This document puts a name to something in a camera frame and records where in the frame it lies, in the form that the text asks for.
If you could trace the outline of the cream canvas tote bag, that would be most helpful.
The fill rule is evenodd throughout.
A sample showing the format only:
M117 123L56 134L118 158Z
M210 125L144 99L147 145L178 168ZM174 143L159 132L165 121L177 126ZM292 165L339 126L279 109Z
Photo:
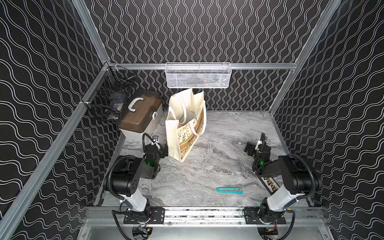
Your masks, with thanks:
M172 95L165 124L169 156L182 163L206 130L204 92L187 89Z

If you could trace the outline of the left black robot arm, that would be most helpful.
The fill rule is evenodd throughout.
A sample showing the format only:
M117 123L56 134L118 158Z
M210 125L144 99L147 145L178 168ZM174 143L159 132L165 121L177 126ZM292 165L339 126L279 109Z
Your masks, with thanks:
M126 205L127 214L132 214L138 222L151 218L149 200L139 190L140 179L155 179L161 170L160 159L168 156L168 146L160 144L158 136L143 134L142 145L141 158L118 156L103 181L103 190Z

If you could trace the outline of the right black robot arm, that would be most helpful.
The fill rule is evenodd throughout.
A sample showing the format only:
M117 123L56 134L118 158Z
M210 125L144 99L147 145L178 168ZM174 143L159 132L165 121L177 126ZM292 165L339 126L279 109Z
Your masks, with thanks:
M259 218L264 223L282 217L292 204L312 197L322 188L322 180L304 158L289 154L271 160L271 150L264 133L257 143L248 142L244 149L254 159L253 173L271 193L262 201L258 211Z

